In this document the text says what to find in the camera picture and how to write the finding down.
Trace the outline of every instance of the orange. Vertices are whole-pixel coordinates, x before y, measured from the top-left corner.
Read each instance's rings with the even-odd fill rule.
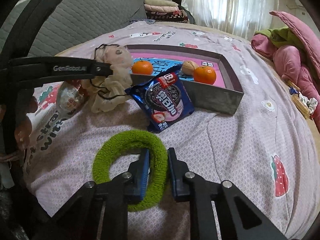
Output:
[[[200,83],[213,85],[217,79],[213,67],[201,66],[194,70],[193,80]]]
[[[139,60],[132,65],[132,73],[151,75],[153,73],[153,66],[149,61]]]

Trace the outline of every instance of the candy wrapper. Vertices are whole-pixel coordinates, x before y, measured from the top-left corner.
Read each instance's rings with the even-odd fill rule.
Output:
[[[290,87],[289,94],[290,95],[299,94],[299,91],[297,91],[294,87]]]
[[[195,110],[178,77],[180,69],[181,65],[169,68],[147,83],[125,90],[149,117],[148,130],[162,131]]]
[[[87,91],[81,86],[80,80],[65,81],[57,94],[57,110],[66,118],[74,116],[88,99]]]

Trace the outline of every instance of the walnut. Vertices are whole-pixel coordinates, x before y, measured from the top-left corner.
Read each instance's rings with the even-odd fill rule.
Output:
[[[195,63],[194,61],[187,60],[187,61],[183,62],[181,71],[185,75],[193,76],[194,70],[198,67],[199,67],[199,65],[197,63]]]

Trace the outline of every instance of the metal screw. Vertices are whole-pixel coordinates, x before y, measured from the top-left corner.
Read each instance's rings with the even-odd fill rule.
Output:
[[[184,174],[184,176],[188,179],[192,179],[195,177],[195,174],[191,171],[186,172],[186,174]]]
[[[92,188],[94,186],[94,184],[95,184],[94,181],[88,181],[84,185],[85,185],[85,187]]]
[[[222,182],[222,185],[226,188],[231,188],[232,187],[232,183],[231,181],[225,180],[224,182]]]
[[[131,176],[132,176],[132,174],[130,172],[128,172],[128,171],[126,171],[126,172],[124,172],[122,174],[122,177],[125,178],[125,179],[130,179]]]

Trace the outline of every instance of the cookie package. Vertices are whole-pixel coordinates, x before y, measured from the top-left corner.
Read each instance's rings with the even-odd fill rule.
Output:
[[[171,67],[148,82],[125,90],[150,119],[149,131],[163,131],[194,112],[178,77],[181,65]]]

